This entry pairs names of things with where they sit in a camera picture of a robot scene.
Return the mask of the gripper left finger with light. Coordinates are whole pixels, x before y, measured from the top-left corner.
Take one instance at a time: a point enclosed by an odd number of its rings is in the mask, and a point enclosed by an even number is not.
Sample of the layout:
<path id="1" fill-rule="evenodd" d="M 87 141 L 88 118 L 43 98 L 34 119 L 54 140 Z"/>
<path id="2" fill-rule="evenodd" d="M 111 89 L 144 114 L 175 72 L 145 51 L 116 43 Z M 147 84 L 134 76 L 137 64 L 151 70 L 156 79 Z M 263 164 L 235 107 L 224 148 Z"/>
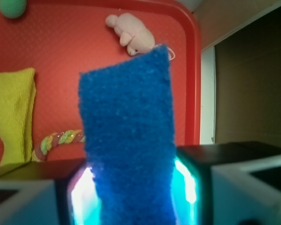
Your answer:
<path id="1" fill-rule="evenodd" d="M 0 225 L 97 225 L 99 211 L 83 158 L 0 167 Z"/>

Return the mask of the gripper right finger with light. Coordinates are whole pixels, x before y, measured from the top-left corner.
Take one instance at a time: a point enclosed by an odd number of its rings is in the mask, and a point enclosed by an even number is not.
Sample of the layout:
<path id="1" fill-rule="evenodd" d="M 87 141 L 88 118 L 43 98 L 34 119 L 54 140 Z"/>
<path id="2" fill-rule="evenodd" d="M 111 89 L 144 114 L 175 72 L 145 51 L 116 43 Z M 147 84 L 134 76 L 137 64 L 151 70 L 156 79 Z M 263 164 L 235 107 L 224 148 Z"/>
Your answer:
<path id="1" fill-rule="evenodd" d="M 172 195 L 179 225 L 281 225 L 281 148 L 179 146 Z"/>

